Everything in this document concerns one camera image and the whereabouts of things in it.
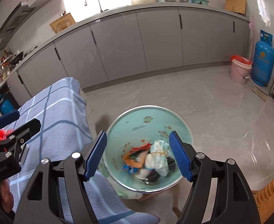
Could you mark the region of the person left hand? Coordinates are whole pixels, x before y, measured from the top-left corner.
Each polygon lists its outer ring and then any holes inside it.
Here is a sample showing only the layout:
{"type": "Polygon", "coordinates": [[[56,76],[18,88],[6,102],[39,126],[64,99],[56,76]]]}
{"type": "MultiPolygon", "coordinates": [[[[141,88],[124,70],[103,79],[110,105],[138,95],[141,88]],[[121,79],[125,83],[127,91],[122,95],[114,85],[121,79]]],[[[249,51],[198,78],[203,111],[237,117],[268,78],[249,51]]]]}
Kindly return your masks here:
{"type": "Polygon", "coordinates": [[[14,197],[10,192],[9,180],[3,180],[0,182],[0,200],[2,209],[9,213],[14,206],[14,197]]]}

